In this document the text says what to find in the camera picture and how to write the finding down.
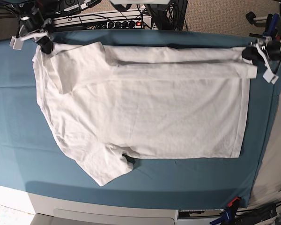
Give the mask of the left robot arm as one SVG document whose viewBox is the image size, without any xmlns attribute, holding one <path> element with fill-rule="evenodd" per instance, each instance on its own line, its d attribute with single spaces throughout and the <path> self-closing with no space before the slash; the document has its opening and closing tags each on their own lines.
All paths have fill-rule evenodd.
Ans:
<svg viewBox="0 0 281 225">
<path fill-rule="evenodd" d="M 264 63 L 277 61 L 273 73 L 276 74 L 281 64 L 281 0 L 279 2 L 278 14 L 268 14 L 264 17 L 257 17 L 252 11 L 246 14 L 246 19 L 251 25 L 257 26 L 261 21 L 265 21 L 265 31 L 262 34 L 249 36 L 256 38 L 242 51 L 242 57 L 246 60 L 258 60 Z"/>
</svg>

